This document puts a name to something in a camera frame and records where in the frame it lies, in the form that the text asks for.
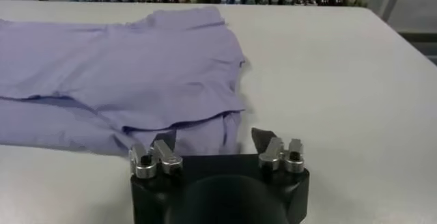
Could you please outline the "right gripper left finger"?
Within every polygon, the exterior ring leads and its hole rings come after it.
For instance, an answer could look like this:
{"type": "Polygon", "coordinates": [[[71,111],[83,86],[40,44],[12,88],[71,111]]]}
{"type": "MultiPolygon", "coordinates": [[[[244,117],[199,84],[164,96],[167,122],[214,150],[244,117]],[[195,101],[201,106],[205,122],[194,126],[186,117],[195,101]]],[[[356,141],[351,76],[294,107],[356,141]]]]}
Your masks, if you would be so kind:
{"type": "Polygon", "coordinates": [[[134,144],[129,151],[130,172],[139,179],[152,179],[163,173],[176,176],[183,170],[183,158],[173,152],[175,138],[166,132],[156,135],[147,150],[142,143],[134,144]]]}

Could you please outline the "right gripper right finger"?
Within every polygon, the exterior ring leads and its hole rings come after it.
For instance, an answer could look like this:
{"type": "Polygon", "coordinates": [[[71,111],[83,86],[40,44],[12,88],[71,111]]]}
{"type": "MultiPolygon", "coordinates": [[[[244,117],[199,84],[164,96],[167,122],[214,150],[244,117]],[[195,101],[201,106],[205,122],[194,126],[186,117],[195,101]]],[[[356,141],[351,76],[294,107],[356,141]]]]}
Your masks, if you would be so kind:
{"type": "Polygon", "coordinates": [[[300,139],[292,139],[288,149],[282,138],[272,131],[251,129],[252,140],[257,150],[259,167],[265,171],[278,171],[284,168],[288,173],[302,173],[305,170],[303,144],[300,139]]]}

